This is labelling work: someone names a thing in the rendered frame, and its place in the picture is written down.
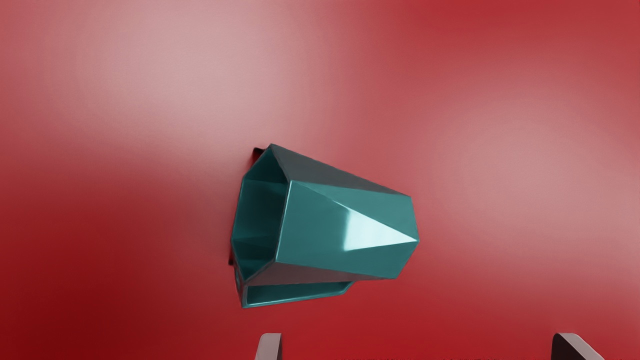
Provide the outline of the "teal faceted mug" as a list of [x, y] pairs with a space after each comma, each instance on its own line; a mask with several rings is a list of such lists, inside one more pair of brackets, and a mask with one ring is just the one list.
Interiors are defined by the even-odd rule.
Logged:
[[410, 196], [270, 144], [254, 148], [230, 235], [244, 309], [395, 280], [418, 247]]

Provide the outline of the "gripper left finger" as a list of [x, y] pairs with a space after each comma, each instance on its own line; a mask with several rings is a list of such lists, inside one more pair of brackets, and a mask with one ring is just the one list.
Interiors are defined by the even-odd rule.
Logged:
[[263, 333], [254, 360], [282, 360], [282, 334]]

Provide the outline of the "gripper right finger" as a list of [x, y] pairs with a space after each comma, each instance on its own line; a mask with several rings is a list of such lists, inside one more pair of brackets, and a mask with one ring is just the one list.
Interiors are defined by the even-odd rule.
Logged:
[[551, 341], [551, 360], [605, 360], [576, 333], [555, 333]]

